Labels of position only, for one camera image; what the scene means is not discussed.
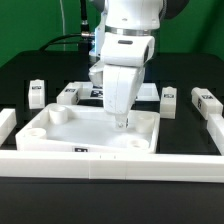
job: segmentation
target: white block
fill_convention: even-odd
[[[70,82],[57,96],[57,103],[61,105],[76,105],[80,100],[82,83]]]
[[[36,79],[30,81],[28,98],[30,109],[41,109],[45,107],[44,80]]]
[[[154,154],[127,159],[127,180],[224,181],[224,157]]]
[[[86,154],[0,150],[0,176],[89,178]]]
[[[192,103],[205,120],[209,114],[222,114],[223,105],[207,89],[194,88],[191,95]]]
[[[0,146],[16,126],[15,109],[3,109],[0,113]]]
[[[220,153],[224,155],[224,119],[220,114],[209,114],[207,129]]]
[[[163,88],[160,101],[160,117],[175,119],[177,89],[172,87]]]

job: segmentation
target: white tray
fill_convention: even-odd
[[[113,116],[103,108],[87,106],[65,106],[68,120],[62,124],[50,121],[49,110],[58,106],[50,104],[30,121],[17,135],[17,150],[24,151],[61,151],[61,152],[100,152],[100,153],[155,153],[159,132],[160,116],[154,112],[130,111],[128,127],[124,130],[115,128]],[[140,134],[135,130],[136,118],[140,114],[154,117],[151,134]],[[30,129],[46,130],[46,139],[28,138]],[[149,147],[129,147],[132,140],[148,141]]]

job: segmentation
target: black surface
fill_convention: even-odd
[[[88,81],[87,59],[76,53],[23,52],[0,69],[0,107],[16,108],[17,130],[35,114],[27,105],[29,81],[46,80],[47,101],[55,102],[68,82]],[[176,119],[161,119],[157,153],[218,154],[191,104],[191,90],[208,88],[224,103],[223,74],[224,63],[212,55],[165,54],[150,63],[146,82],[156,82],[159,92],[178,89]],[[159,104],[134,107],[158,111]],[[4,224],[223,223],[223,207],[223,184],[0,178]]]

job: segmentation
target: black cable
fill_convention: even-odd
[[[43,45],[39,51],[45,51],[46,48],[48,48],[50,45],[52,45],[53,43],[59,41],[59,40],[65,40],[65,39],[68,39],[68,38],[72,38],[72,37],[81,37],[81,34],[80,33],[71,33],[71,34],[67,34],[67,35],[63,35],[63,36],[60,36],[60,37],[56,37],[52,40],[50,40],[48,43],[46,43],[45,45]]]
[[[163,9],[160,12],[160,18],[159,18],[160,21],[162,21],[165,18],[166,11],[167,11],[167,0],[163,0]]]
[[[87,20],[86,0],[80,0],[81,20]]]
[[[63,45],[63,44],[78,44],[79,42],[77,41],[69,41],[69,42],[56,42],[56,43],[51,43],[49,46],[52,45]]]
[[[81,32],[89,31],[89,24],[87,20],[86,0],[80,0],[81,7]]]

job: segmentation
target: white plastic part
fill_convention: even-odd
[[[162,0],[107,0],[106,25],[119,29],[152,30],[160,26]]]
[[[103,69],[104,63],[102,61],[98,61],[89,69],[89,78],[94,86],[103,86]]]
[[[103,103],[106,112],[127,115],[145,74],[144,68],[104,66]]]
[[[160,101],[160,117],[175,119],[176,115],[177,89],[167,87],[162,89]]]
[[[136,119],[135,128],[138,133],[152,133],[155,118],[151,114],[139,114]]]
[[[28,99],[30,109],[42,109],[45,107],[44,80],[36,79],[30,81]]]
[[[209,114],[222,114],[223,105],[208,89],[194,88],[191,92],[192,103],[201,115],[208,120]]]
[[[0,113],[0,146],[16,126],[15,109],[3,109]]]
[[[89,161],[83,153],[0,150],[0,176],[89,178]]]
[[[52,124],[64,124],[68,121],[67,108],[60,105],[49,107],[49,116]]]
[[[154,53],[152,36],[124,36],[105,34],[101,61],[105,64],[142,67]]]
[[[70,82],[57,96],[57,103],[61,105],[76,105],[80,100],[81,82]]]
[[[220,114],[209,114],[207,129],[219,149],[224,155],[224,119]]]
[[[18,150],[28,151],[63,151],[63,152],[100,152],[104,153],[155,153],[159,114],[154,112],[130,111],[128,127],[125,131],[115,129],[114,117],[105,113],[103,108],[87,106],[64,106],[68,112],[66,123],[55,125],[50,121],[50,111],[56,104],[48,105],[16,135]],[[152,133],[140,134],[135,130],[139,114],[154,116]],[[47,139],[28,139],[27,130],[42,128]],[[149,142],[146,150],[127,148],[127,142],[133,139],[145,139]]]

